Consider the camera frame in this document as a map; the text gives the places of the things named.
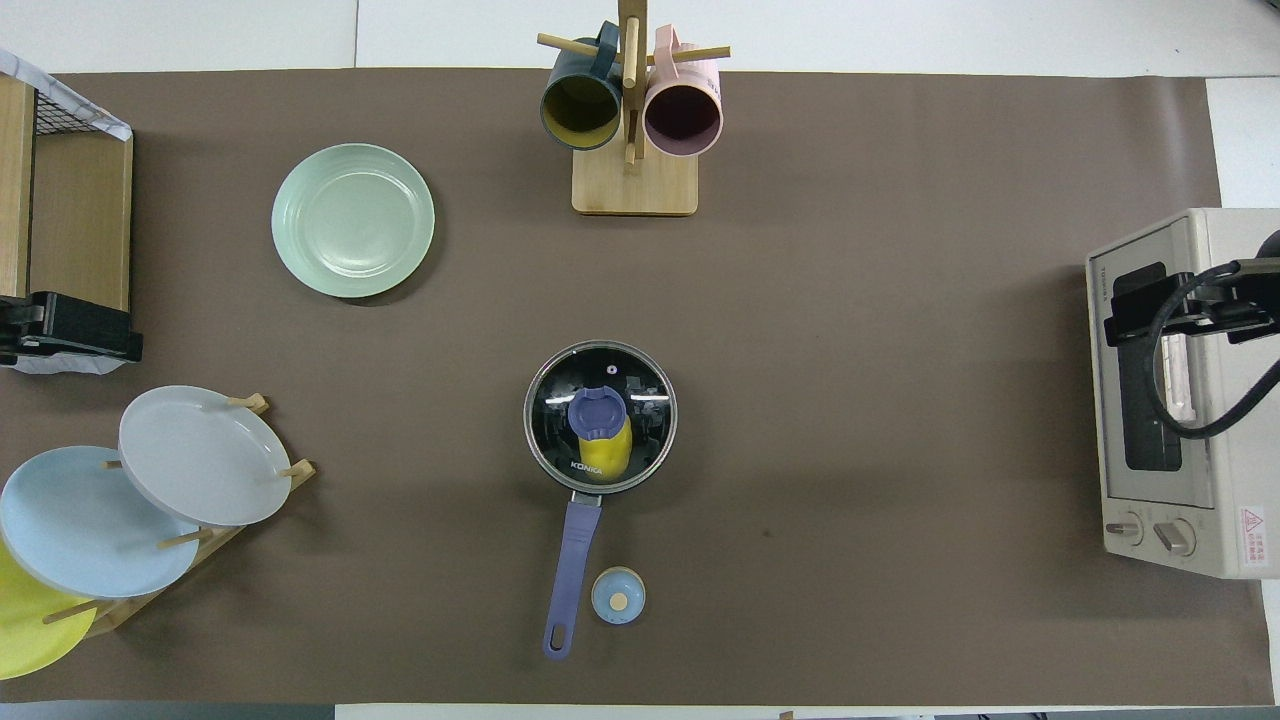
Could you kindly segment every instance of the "green plate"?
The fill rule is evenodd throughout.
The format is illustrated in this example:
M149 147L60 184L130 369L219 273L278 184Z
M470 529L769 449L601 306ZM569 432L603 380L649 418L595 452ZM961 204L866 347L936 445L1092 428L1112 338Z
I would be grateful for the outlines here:
M284 266L334 297L390 290L422 263L435 231L431 191L399 155L334 145L293 168L271 209Z

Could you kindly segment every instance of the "handle hole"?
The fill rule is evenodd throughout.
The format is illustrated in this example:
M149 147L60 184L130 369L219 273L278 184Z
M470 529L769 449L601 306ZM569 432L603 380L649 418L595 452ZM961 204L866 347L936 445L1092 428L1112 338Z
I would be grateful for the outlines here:
M561 651L564 650L564 630L567 628L562 623L552 625L552 650Z

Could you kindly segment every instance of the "black cable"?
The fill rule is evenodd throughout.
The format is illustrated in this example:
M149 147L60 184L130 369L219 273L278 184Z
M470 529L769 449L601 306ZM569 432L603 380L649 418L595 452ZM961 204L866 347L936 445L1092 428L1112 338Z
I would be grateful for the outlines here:
M1160 310L1156 311L1156 316L1151 320L1151 325L1147 328L1147 337L1143 338L1143 357L1147 357L1147 361L1143 363L1142 372L1147 391L1147 400L1151 401L1151 406L1156 411L1156 416L1160 418L1160 421L1164 423L1166 428L1172 430L1174 434L1187 439L1203 439L1226 430L1231 425L1239 423L1240 419L1257 407L1258 402L1262 402L1262 398L1266 397L1267 393L1276 387L1276 384L1280 384L1280 360L1276 360L1271 368L1262 374L1258 382L1254 383L1243 397L1240 397L1239 402L1224 413L1217 420L1199 428L1189 428L1179 423L1172 415L1169 414L1169 410L1165 409L1165 402L1160 398L1160 388L1156 387L1155 361L1156 350L1160 347L1160 337L1164 334L1165 324L1169 323L1170 318L1172 318L1174 310L1178 305L1181 304L1188 295L1194 292L1196 288L1208 284L1212 281L1234 275L1238 272L1240 272L1240 264L1233 260L1230 263L1210 268L1183 283L1181 287L1174 291L1174 293L1169 296L1169 300L1160 306Z

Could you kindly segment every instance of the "purple handle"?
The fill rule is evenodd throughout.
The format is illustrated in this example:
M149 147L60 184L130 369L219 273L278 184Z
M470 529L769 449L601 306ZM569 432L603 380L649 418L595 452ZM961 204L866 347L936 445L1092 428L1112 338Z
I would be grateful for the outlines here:
M568 648L573 644L573 623L577 620L577 603L582 597L582 579L586 577L586 553L591 550L591 538L595 537L599 521L599 505L570 501L564 511L561 557L556 564L552 607L547 612L547 632L543 634L543 652L552 660L568 657Z

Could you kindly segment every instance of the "oven knob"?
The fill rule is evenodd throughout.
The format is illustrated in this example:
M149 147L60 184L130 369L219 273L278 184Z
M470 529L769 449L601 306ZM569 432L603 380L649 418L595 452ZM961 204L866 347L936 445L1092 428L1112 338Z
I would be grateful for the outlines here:
M1187 520L1179 518L1172 523L1156 523L1152 529L1171 555L1185 557L1196 552L1196 529Z
M1142 544L1142 518L1134 512L1125 512L1119 523L1107 523L1103 529L1107 534L1120 536L1129 539L1129 544Z

